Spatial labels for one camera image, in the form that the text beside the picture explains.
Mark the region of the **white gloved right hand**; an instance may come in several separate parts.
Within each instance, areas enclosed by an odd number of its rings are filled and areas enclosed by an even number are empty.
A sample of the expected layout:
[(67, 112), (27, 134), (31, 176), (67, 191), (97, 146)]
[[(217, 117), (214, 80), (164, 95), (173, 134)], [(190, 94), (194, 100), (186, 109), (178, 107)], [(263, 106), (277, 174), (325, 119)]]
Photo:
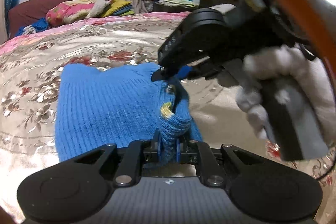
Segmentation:
[[(329, 147), (335, 145), (335, 100), (331, 83), (320, 59), (307, 60), (298, 48), (267, 48), (243, 60), (243, 71), (253, 80), (293, 77), (307, 95), (322, 127), (322, 136)], [(259, 139), (266, 139), (268, 114), (261, 105), (260, 88), (240, 88), (236, 103), (247, 115)]]

